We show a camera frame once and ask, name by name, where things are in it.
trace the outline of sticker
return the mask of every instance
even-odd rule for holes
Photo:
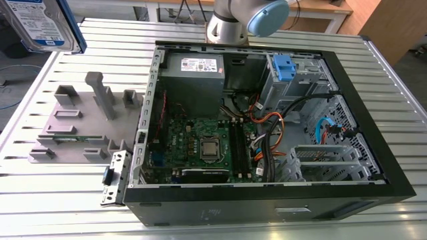
[[[335,10],[333,13],[336,13],[336,14],[349,14],[349,11]]]
[[[180,70],[185,72],[213,72],[216,73],[216,59],[182,58]]]
[[[261,169],[261,168],[256,168],[256,171],[255,171],[255,174],[256,175],[259,175],[259,176],[263,176],[263,174],[264,174],[264,169]]]
[[[255,102],[255,107],[261,110],[263,109],[263,104],[260,104],[259,102]]]
[[[6,4],[36,43],[49,46],[64,45],[64,37],[54,21],[46,16],[50,13],[42,0],[6,0]]]

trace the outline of hard drive label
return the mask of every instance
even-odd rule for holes
[[[46,16],[42,0],[5,0],[29,37],[41,45],[61,46],[64,37],[54,21]]]

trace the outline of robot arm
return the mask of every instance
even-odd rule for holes
[[[241,45],[248,32],[256,37],[275,33],[288,15],[284,0],[214,0],[206,38],[214,44]]]

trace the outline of slotted aluminum surface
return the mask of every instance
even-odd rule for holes
[[[417,196],[336,222],[142,226],[125,208],[101,208],[105,165],[30,164],[26,156],[48,119],[58,85],[89,91],[86,71],[112,91],[145,91],[154,40],[204,41],[194,25],[89,19],[81,55],[52,53],[0,136],[0,236],[70,239],[421,239],[427,236],[427,127],[399,79],[356,36],[279,31],[251,45],[335,51]]]

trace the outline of circuit board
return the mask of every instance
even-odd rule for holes
[[[247,146],[255,134],[255,125],[243,124]],[[206,146],[216,146],[212,152]],[[165,152],[152,152],[153,175],[158,184],[177,183],[173,175],[181,169],[222,169],[229,171],[228,183],[257,182],[255,169],[251,167],[249,148],[247,151],[247,165],[251,174],[233,174],[232,150],[229,139],[229,121],[212,119],[174,119],[168,124]]]

